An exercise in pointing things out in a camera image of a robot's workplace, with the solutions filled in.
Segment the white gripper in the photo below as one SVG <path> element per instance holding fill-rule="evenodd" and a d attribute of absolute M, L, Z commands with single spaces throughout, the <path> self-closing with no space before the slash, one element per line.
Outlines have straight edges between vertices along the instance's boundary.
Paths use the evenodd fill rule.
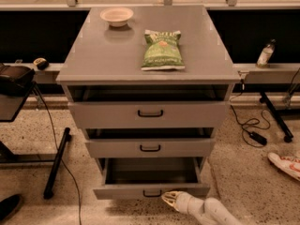
<path fill-rule="evenodd" d="M 198 221 L 203 219 L 204 200 L 196 198 L 182 191 L 168 191 L 161 198 L 170 207 L 178 212 L 195 217 Z"/>

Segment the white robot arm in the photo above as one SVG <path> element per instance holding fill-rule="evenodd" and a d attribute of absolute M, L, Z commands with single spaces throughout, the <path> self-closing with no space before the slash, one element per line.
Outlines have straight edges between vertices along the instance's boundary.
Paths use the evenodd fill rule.
<path fill-rule="evenodd" d="M 243 225 L 215 198 L 196 198 L 184 191 L 169 191 L 161 199 L 182 214 L 195 217 L 201 225 Z"/>

